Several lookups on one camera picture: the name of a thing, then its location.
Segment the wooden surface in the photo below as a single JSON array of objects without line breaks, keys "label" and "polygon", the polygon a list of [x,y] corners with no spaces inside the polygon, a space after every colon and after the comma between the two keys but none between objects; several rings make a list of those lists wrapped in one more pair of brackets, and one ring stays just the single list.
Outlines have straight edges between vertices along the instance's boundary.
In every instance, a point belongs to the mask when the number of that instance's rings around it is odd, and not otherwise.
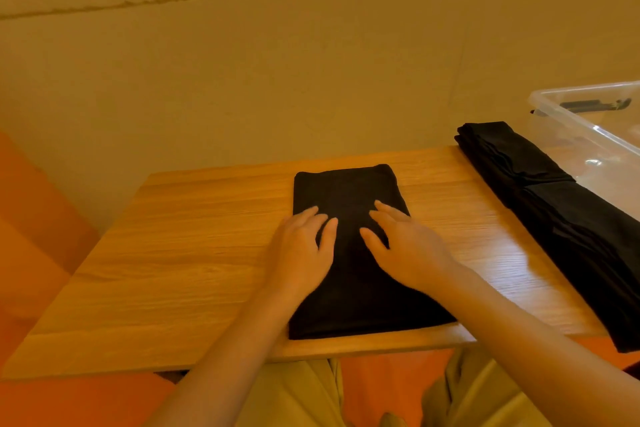
[{"label": "wooden surface", "polygon": [[[153,174],[4,368],[4,378],[192,366],[262,279],[298,171],[390,164],[410,212],[506,297],[565,334],[603,326],[457,147]],[[272,360],[427,350],[460,325],[281,341]]]}]

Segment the plastic bin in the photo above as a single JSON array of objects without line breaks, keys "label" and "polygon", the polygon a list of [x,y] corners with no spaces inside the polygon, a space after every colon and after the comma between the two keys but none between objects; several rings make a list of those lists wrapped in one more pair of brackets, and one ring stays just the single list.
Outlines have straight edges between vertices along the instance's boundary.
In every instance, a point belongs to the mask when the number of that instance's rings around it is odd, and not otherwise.
[{"label": "plastic bin", "polygon": [[523,135],[640,220],[640,81],[538,90]]}]

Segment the person's right arm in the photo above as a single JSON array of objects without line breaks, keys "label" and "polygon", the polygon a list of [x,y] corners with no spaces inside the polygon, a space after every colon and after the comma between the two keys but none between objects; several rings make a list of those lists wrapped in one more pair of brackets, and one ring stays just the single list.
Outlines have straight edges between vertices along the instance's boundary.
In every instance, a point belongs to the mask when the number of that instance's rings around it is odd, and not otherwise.
[{"label": "person's right arm", "polygon": [[451,256],[442,239],[376,201],[386,248],[360,233],[380,267],[449,310],[554,426],[640,425],[640,382],[506,299]]}]

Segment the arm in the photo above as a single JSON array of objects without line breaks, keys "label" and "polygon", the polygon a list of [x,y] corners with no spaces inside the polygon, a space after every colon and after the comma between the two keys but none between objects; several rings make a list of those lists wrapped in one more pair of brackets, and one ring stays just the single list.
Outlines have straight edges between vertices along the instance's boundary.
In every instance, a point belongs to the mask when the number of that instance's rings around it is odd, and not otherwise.
[{"label": "arm", "polygon": [[268,276],[203,359],[146,427],[232,426],[258,370],[300,302],[329,271],[338,220],[316,234],[326,214],[317,207],[283,220],[269,245]]},{"label": "arm", "polygon": [[379,201],[376,208],[371,216],[389,248],[371,230],[360,232],[380,267],[456,316],[549,422],[637,425],[640,382],[510,302],[456,262],[432,230]]}]

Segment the forearm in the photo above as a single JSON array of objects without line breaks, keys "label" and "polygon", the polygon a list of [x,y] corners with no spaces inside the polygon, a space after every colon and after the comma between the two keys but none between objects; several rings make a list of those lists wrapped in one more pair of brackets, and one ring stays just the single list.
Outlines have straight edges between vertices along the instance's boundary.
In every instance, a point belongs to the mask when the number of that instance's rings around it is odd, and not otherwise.
[{"label": "forearm", "polygon": [[178,384],[147,427],[232,426],[297,303],[261,289]]},{"label": "forearm", "polygon": [[631,425],[640,382],[510,302],[470,269],[434,298],[458,318],[555,426]]}]

